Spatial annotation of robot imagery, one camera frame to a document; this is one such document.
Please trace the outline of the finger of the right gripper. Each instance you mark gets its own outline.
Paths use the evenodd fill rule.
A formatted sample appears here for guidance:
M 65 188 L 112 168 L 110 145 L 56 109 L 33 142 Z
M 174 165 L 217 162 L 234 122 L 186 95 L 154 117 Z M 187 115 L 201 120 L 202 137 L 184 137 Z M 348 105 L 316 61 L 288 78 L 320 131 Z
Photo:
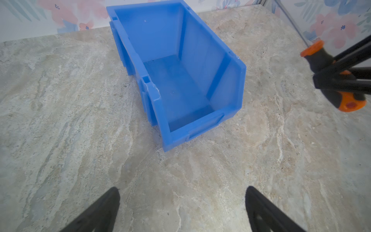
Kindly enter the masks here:
M 348 70 L 357 73 L 370 73 L 371 66 L 355 67 L 371 58 L 371 36 L 356 43 L 336 56 L 330 56 L 333 61 L 324 69 L 325 73 L 341 73 Z
M 355 72 L 355 79 L 342 79 L 340 72 L 324 72 L 313 76 L 316 89 L 371 94 L 371 72 Z

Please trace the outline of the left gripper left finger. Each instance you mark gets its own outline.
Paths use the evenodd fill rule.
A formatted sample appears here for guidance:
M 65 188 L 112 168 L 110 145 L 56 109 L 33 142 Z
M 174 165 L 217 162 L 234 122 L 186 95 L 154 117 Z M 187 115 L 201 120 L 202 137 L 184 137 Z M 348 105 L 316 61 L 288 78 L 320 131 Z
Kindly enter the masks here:
M 110 188 L 75 220 L 62 229 L 63 232 L 112 232 L 120 206 L 120 194 Z

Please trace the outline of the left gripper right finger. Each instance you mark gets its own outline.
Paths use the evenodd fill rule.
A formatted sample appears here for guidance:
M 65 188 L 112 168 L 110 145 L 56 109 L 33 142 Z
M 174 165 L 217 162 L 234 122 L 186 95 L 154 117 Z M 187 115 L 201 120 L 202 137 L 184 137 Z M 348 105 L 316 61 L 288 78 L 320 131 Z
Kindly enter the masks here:
M 245 207 L 253 232 L 305 232 L 253 186 L 246 189 Z

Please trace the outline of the orange black screwdriver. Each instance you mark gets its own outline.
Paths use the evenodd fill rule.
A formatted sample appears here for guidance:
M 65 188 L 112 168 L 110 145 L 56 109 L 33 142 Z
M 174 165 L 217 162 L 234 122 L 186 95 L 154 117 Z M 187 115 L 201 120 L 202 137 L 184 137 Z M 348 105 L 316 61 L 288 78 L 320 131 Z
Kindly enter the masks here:
M 300 53 L 314 73 L 313 82 L 339 111 L 354 112 L 363 108 L 371 93 L 371 68 L 356 65 L 371 58 L 370 36 L 333 57 L 319 40 Z

